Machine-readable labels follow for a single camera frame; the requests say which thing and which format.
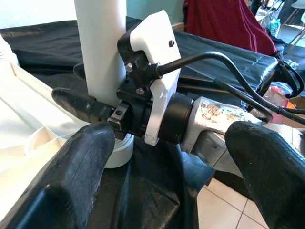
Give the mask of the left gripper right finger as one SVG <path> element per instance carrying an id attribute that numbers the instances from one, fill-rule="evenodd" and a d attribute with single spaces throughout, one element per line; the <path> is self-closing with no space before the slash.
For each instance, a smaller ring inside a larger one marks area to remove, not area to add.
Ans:
<path id="1" fill-rule="evenodd" d="M 225 143 L 269 229 L 305 229 L 305 156 L 250 122 L 231 124 Z"/>

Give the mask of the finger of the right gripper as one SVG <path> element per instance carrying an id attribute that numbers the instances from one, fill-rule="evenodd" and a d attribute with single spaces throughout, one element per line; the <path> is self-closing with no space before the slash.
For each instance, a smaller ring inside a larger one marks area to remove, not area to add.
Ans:
<path id="1" fill-rule="evenodd" d="M 113 107 L 72 89 L 57 87 L 51 96 L 61 108 L 88 123 L 106 122 L 113 113 Z"/>

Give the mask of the pink plastic bag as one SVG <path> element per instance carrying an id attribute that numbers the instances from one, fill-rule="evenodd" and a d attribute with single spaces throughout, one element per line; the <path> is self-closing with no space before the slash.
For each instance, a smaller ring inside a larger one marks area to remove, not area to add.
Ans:
<path id="1" fill-rule="evenodd" d="M 284 91 L 277 86 L 270 86 L 265 93 L 265 99 L 276 106 L 286 107 L 288 99 L 285 96 Z M 282 124 L 283 117 L 276 112 L 273 112 L 273 123 Z"/>

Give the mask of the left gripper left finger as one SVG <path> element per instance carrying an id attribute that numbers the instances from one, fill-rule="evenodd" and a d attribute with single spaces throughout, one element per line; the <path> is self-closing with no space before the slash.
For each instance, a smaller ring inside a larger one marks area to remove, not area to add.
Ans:
<path id="1" fill-rule="evenodd" d="M 42 167 L 0 229 L 85 229 L 114 144 L 107 123 L 81 128 Z"/>

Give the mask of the black plastic table cover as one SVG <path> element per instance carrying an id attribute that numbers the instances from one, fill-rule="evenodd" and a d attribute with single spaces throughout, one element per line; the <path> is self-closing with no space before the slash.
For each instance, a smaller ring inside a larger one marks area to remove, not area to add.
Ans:
<path id="1" fill-rule="evenodd" d="M 73 68 L 81 61 L 76 21 L 0 29 L 26 71 L 52 89 L 86 92 Z M 197 195 L 211 167 L 177 146 L 135 139 L 131 160 L 104 168 L 85 229 L 198 229 Z"/>

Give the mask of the dark red cloth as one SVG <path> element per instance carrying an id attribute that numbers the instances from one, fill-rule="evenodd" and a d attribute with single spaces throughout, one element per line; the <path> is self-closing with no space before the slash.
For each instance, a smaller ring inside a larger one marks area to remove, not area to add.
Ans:
<path id="1" fill-rule="evenodd" d="M 244 0 L 184 0 L 187 33 L 275 55 L 276 46 Z"/>

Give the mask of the white plastic children table top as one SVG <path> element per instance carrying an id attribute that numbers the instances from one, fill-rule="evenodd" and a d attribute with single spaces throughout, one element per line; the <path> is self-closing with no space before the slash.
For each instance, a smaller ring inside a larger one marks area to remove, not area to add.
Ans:
<path id="1" fill-rule="evenodd" d="M 86 125 L 60 108 L 51 88 L 19 64 L 0 62 L 0 189 L 28 184 Z"/>

